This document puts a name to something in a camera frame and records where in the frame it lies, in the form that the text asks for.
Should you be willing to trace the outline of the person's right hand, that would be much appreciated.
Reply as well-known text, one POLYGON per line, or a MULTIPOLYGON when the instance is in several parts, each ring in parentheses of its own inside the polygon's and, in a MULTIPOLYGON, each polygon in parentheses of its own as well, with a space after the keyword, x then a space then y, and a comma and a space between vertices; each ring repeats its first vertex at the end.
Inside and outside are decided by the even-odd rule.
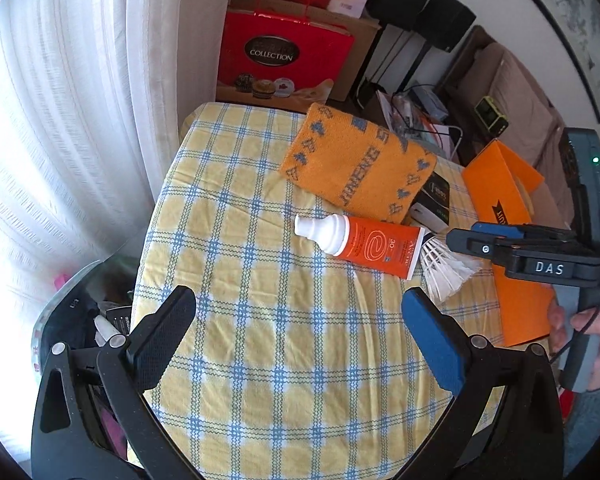
POLYGON ((579 311, 585 289, 553 286, 555 299, 547 316, 550 351, 560 370, 562 388, 575 393, 600 389, 600 299, 579 311))

